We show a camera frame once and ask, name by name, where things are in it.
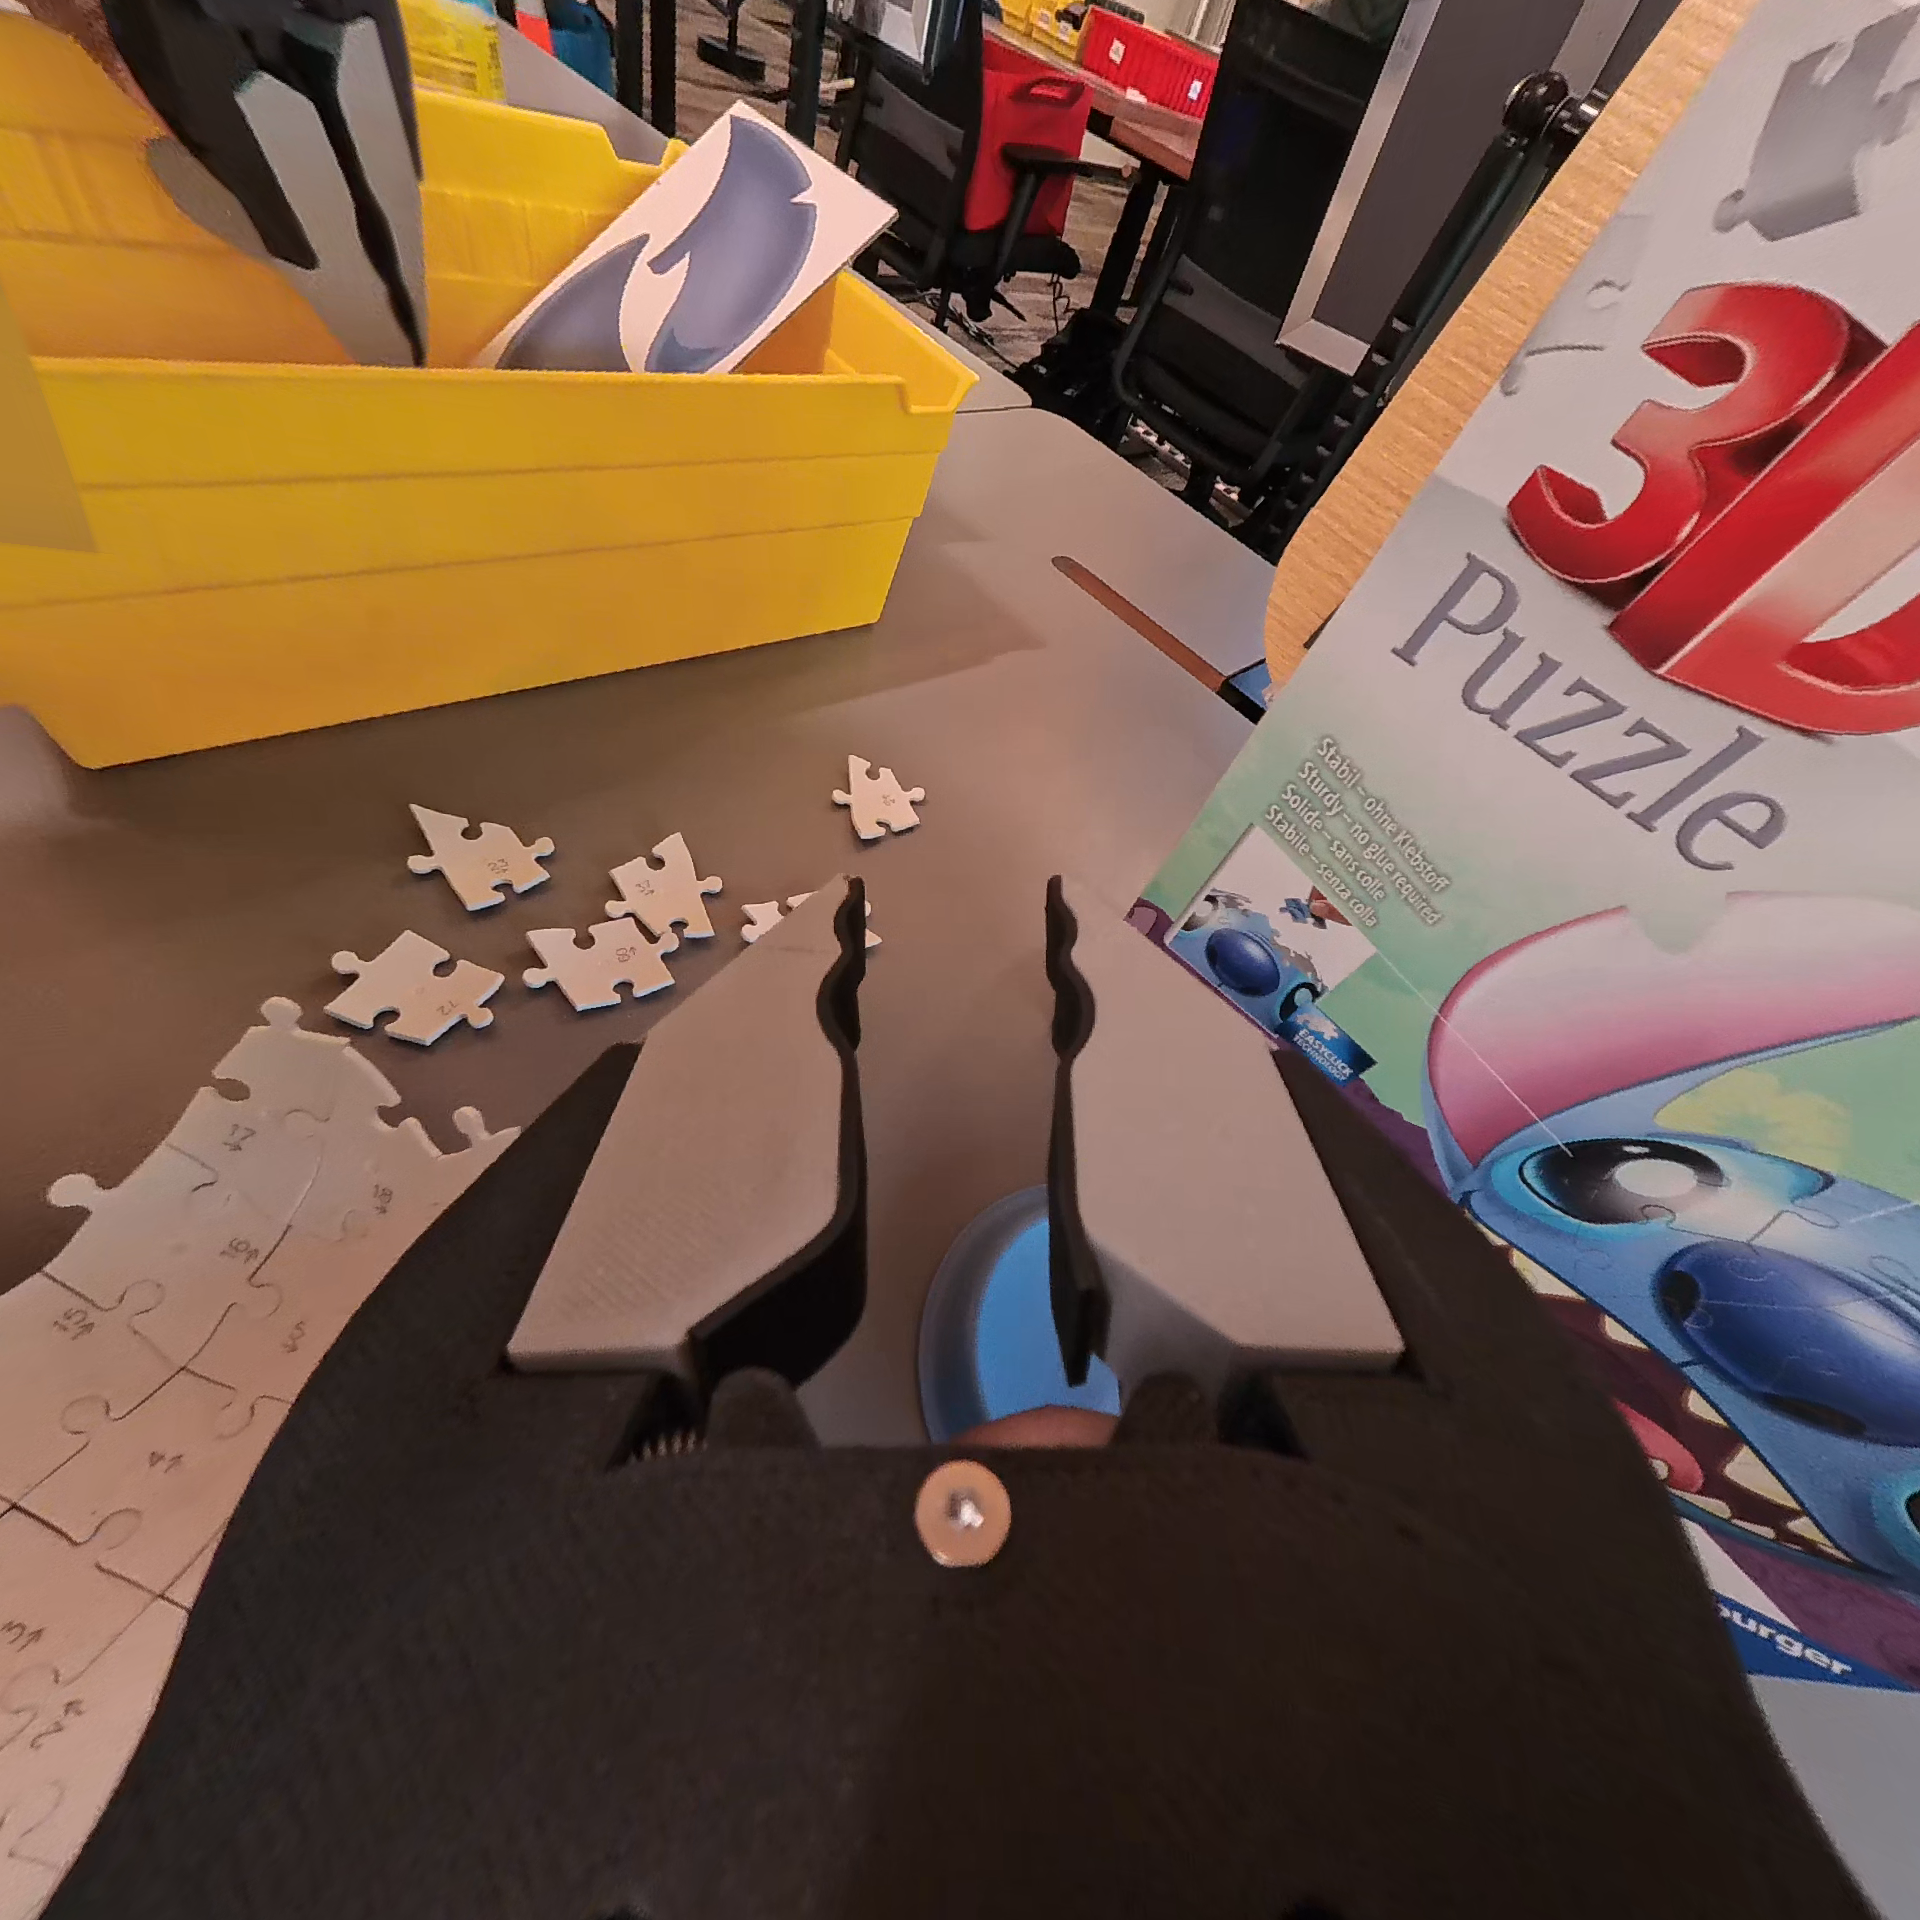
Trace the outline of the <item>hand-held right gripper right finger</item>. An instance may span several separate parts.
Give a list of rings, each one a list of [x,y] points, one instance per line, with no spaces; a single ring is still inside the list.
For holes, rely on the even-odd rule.
[[[1071,1386],[1387,1372],[1404,1336],[1273,1047],[1075,878],[1043,885],[1055,994],[1050,1319]]]

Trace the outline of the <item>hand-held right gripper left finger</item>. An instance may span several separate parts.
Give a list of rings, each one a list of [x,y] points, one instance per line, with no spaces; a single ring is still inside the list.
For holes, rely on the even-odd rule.
[[[820,1372],[864,1310],[864,890],[833,878],[641,1046],[508,1339],[521,1372]]]

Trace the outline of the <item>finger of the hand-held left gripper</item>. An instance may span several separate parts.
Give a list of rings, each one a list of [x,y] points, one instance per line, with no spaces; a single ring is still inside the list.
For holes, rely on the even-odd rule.
[[[410,60],[394,3],[345,3],[351,206],[403,350],[425,363],[421,148]]]
[[[345,106],[345,32],[338,51]],[[247,129],[264,141],[268,163],[318,256],[316,269],[278,260],[250,230],[239,198],[168,129],[167,138],[155,138],[148,148],[155,179],[197,225],[271,266],[312,306],[348,358],[366,367],[415,367],[371,260],[354,240],[348,187],[332,163],[318,114],[275,77],[250,77],[240,85],[239,107]]]

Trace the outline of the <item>white puzzle pieces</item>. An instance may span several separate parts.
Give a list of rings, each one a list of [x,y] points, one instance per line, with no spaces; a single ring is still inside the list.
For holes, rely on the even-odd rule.
[[[844,782],[828,797],[844,811],[859,844],[916,831],[925,800],[925,786],[900,784],[890,769],[864,758],[844,760]],[[410,819],[425,851],[407,856],[407,869],[445,878],[471,914],[548,882],[554,856],[548,836],[526,844],[502,823],[467,823],[425,803],[410,803]],[[595,925],[533,929],[526,946],[536,962],[519,980],[526,991],[559,991],[574,1011],[655,997],[671,986],[671,953],[716,937],[709,899],[722,888],[723,882],[695,863],[685,832],[670,832],[611,869],[611,899]],[[371,957],[332,953],[332,973],[341,975],[341,991],[323,1011],[345,1029],[381,1031],[403,1046],[434,1046],[457,1027],[490,1027],[492,997],[507,980],[482,962],[451,957],[418,931],[394,933]]]

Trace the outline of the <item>yellow plastic bin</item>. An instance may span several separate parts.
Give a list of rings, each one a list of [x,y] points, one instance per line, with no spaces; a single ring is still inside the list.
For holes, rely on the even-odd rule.
[[[4,705],[82,769],[861,627],[977,376],[839,275],[742,373],[473,356],[660,168],[418,94],[426,370],[348,367],[4,12],[4,297],[91,544],[4,541]]]

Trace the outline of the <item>blue plastic puzzle stand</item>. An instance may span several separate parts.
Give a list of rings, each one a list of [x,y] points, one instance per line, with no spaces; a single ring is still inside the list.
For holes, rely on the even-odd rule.
[[[1079,1386],[1063,1376],[1043,1189],[991,1201],[953,1237],[925,1301],[916,1379],[931,1443],[1043,1409],[1120,1415],[1099,1357]]]

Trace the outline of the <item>printed puzzle box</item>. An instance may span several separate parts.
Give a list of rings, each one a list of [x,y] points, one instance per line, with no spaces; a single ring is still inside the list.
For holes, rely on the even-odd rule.
[[[1145,907],[1915,1690],[1915,3],[1748,12]]]

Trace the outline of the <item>assembled white puzzle section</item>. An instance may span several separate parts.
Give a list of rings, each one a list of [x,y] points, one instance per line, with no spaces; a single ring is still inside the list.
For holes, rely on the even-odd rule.
[[[107,1807],[227,1517],[327,1350],[514,1130],[386,1119],[392,1080],[289,1000],[4,1294],[4,1916]]]

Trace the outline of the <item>yellow wipes canister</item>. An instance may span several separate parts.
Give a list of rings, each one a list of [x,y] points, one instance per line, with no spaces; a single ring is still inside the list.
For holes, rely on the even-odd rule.
[[[498,18],[492,3],[397,3],[410,83],[473,101],[502,101]]]

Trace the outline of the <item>white card with blue shapes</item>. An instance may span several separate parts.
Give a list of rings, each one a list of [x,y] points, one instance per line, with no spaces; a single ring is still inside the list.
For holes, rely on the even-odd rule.
[[[475,367],[730,373],[893,216],[886,197],[738,106],[567,260]]]

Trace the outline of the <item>black office chair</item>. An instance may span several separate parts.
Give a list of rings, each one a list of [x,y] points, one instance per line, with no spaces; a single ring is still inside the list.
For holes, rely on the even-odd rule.
[[[899,50],[869,32],[886,12],[899,10],[869,3],[856,18],[828,18],[828,32],[853,62],[853,93],[835,107],[835,163],[893,210],[856,269],[900,302],[928,302],[933,328],[963,324],[980,334],[995,303],[1014,310],[1002,294],[1010,278],[1079,275],[1079,256],[1063,240],[1075,187],[1116,182],[1124,171],[1086,161],[1084,151],[1078,163],[1010,154],[1032,174],[1018,182],[1011,213],[991,231],[963,231],[982,67],[1011,67],[1018,56],[1055,67],[991,35],[982,22],[987,3],[933,3],[931,62],[914,38]]]

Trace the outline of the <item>red storage bins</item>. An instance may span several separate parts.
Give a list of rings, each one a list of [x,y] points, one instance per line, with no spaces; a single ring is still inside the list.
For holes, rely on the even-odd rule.
[[[1218,51],[1135,20],[1124,3],[1089,3],[1078,67],[1110,93],[1200,120],[1211,106]]]

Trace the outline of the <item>black mesh chair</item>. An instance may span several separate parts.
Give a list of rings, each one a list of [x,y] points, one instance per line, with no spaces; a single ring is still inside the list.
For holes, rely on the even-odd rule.
[[[1226,529],[1276,560],[1428,350],[1434,318],[1411,289],[1352,376],[1276,347],[1276,328],[1178,250],[1130,324],[1084,310],[1014,376],[1038,409],[1110,446],[1132,426],[1151,430],[1188,463],[1182,501],[1221,523],[1218,501],[1235,494]]]

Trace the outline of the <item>black computer monitor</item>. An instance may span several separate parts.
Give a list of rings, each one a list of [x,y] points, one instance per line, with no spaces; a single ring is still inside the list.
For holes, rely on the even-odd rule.
[[[1280,313],[1299,289],[1385,50],[1293,3],[1238,3],[1196,171],[1196,269]]]

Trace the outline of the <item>silver framed monitor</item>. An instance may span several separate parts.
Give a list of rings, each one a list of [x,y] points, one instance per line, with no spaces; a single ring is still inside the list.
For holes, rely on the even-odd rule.
[[[1556,73],[1569,94],[1620,83],[1674,3],[1411,3],[1276,344],[1355,373],[1398,306],[1517,83]]]

